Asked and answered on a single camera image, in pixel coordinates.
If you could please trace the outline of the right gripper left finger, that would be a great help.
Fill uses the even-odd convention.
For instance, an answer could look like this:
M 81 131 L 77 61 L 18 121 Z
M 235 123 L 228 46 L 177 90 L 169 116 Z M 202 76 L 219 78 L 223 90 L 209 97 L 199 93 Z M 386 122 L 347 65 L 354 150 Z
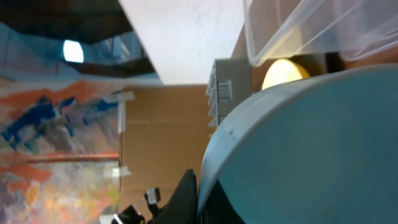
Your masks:
M 147 223 L 194 224 L 197 213 L 197 178 L 193 169 L 187 169 L 169 201 Z

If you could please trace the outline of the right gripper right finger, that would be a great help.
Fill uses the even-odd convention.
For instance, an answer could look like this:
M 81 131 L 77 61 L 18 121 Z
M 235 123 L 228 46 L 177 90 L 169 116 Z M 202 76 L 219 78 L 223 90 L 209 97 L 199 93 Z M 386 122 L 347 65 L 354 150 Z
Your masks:
M 203 224 L 245 224 L 231 205 L 219 180 L 215 182 L 208 196 L 201 222 Z

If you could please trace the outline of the light blue bowl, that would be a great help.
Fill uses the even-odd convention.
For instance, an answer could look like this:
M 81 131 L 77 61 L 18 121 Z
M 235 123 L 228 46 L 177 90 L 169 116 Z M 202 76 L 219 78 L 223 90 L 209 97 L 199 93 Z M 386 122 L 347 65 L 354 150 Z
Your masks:
M 272 86 L 238 105 L 201 165 L 245 223 L 397 222 L 397 65 Z

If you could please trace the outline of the yellow plate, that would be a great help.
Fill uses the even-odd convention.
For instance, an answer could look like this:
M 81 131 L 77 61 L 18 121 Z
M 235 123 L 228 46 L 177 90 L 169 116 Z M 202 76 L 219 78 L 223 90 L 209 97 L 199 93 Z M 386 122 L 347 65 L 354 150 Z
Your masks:
M 262 83 L 262 90 L 309 77 L 310 74 L 301 65 L 291 60 L 279 59 L 269 67 Z

